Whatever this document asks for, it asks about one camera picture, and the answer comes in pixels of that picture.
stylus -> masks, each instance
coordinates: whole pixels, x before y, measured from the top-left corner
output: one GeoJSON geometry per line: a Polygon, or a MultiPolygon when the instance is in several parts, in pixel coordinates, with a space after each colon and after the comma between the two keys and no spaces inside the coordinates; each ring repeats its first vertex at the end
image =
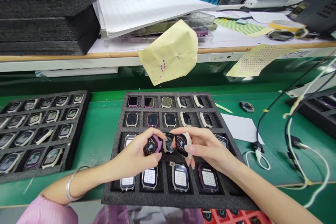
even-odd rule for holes
{"type": "Polygon", "coordinates": [[[229,109],[227,109],[227,108],[224,108],[223,106],[221,106],[221,105],[219,105],[219,104],[217,104],[217,103],[215,103],[215,104],[216,104],[217,108],[220,108],[220,109],[222,109],[222,110],[224,110],[224,111],[226,111],[226,112],[228,112],[228,113],[233,114],[233,112],[232,112],[231,110],[229,110],[229,109]]]}

yellow tape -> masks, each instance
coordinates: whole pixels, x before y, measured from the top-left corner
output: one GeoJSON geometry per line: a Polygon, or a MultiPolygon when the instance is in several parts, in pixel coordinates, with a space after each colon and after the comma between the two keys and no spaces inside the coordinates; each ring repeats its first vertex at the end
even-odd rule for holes
{"type": "Polygon", "coordinates": [[[274,20],[271,23],[269,23],[268,26],[276,30],[287,30],[293,33],[299,29],[306,27],[305,25],[301,23],[296,23],[294,21],[286,21],[286,20],[274,20]]]}

bracelet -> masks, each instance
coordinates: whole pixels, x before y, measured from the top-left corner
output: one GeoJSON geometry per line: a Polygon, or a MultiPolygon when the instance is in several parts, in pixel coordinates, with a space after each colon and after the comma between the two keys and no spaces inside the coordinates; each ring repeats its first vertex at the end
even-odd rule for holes
{"type": "Polygon", "coordinates": [[[82,170],[83,168],[90,168],[90,166],[82,166],[82,167],[79,167],[74,173],[73,175],[70,177],[67,185],[66,185],[66,191],[65,191],[65,195],[66,195],[66,198],[68,199],[68,201],[72,202],[72,201],[77,201],[79,200],[80,198],[82,198],[84,196],[84,194],[82,196],[79,196],[77,198],[74,198],[70,195],[70,183],[72,181],[72,179],[74,178],[74,176],[77,174],[77,172],[79,172],[80,170],[82,170]]]}

clear plastic tray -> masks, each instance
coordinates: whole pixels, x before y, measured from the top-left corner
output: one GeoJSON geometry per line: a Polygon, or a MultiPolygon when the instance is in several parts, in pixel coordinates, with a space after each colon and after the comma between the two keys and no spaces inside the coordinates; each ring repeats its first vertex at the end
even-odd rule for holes
{"type": "Polygon", "coordinates": [[[180,19],[182,19],[187,25],[191,28],[198,27],[209,27],[212,26],[215,21],[215,16],[209,15],[203,12],[195,12],[190,15],[178,17],[172,20],[168,20],[162,23],[153,24],[145,28],[141,28],[130,33],[123,35],[122,37],[135,37],[135,36],[144,36],[150,34],[164,33],[174,24],[176,24],[180,19]]]}
{"type": "MultiPolygon", "coordinates": [[[[212,43],[213,41],[213,34],[209,31],[209,34],[204,37],[198,38],[198,44],[203,44],[208,41],[212,43]]],[[[153,43],[158,37],[154,37],[151,35],[139,36],[139,37],[117,37],[117,38],[110,38],[104,40],[104,43],[123,43],[123,44],[151,44],[153,43]]]]}

hand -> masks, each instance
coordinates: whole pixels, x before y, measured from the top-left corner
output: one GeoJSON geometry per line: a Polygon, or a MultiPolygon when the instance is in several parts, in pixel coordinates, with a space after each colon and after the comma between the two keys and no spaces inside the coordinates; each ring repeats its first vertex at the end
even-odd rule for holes
{"type": "MultiPolygon", "coordinates": [[[[209,130],[196,127],[182,127],[171,131],[172,134],[181,134],[188,132],[192,145],[185,146],[185,150],[193,156],[202,157],[208,164],[221,173],[228,174],[234,171],[236,164],[239,163],[231,152],[226,149],[215,135],[209,130]]],[[[185,159],[187,165],[195,168],[194,158],[185,159]]]]}
{"type": "Polygon", "coordinates": [[[162,139],[166,139],[165,134],[155,128],[149,128],[142,134],[136,136],[125,149],[122,150],[110,162],[113,163],[114,180],[138,175],[152,167],[156,167],[161,159],[162,153],[154,153],[144,156],[144,146],[148,138],[156,134],[162,139]]]}

